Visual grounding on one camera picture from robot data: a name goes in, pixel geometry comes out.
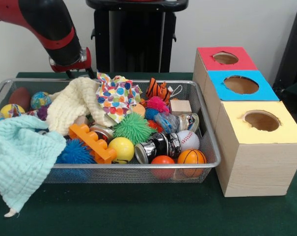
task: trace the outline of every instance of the orange tiger toy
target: orange tiger toy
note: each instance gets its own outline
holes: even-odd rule
[[[171,92],[167,89],[166,82],[158,85],[157,81],[154,78],[150,79],[149,87],[146,91],[147,98],[158,96],[166,103],[166,105],[169,105],[170,95]]]

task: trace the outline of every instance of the white wall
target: white wall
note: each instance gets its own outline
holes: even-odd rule
[[[84,0],[64,0],[82,46],[92,51],[93,9]],[[177,13],[172,72],[192,72],[196,47],[243,46],[273,82],[297,10],[297,0],[190,0]],[[0,81],[19,71],[51,71],[48,55],[27,30],[0,22]]]

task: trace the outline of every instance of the colorful polka dot fabric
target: colorful polka dot fabric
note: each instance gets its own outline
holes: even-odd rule
[[[109,117],[120,123],[125,115],[131,113],[130,106],[140,102],[142,91],[123,76],[111,79],[107,74],[97,73],[97,78],[102,83],[96,91],[98,103]]]

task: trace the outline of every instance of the black stand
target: black stand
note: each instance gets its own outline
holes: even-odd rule
[[[297,94],[293,92],[295,83],[297,83],[297,14],[273,85],[277,96],[297,122]]]
[[[86,0],[95,9],[96,63],[103,72],[169,72],[175,11],[188,0]]]

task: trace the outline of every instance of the green spiky ball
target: green spiky ball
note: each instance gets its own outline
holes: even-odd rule
[[[124,137],[135,145],[146,142],[152,133],[156,130],[149,126],[145,120],[138,113],[130,113],[117,125],[114,126],[114,137]]]

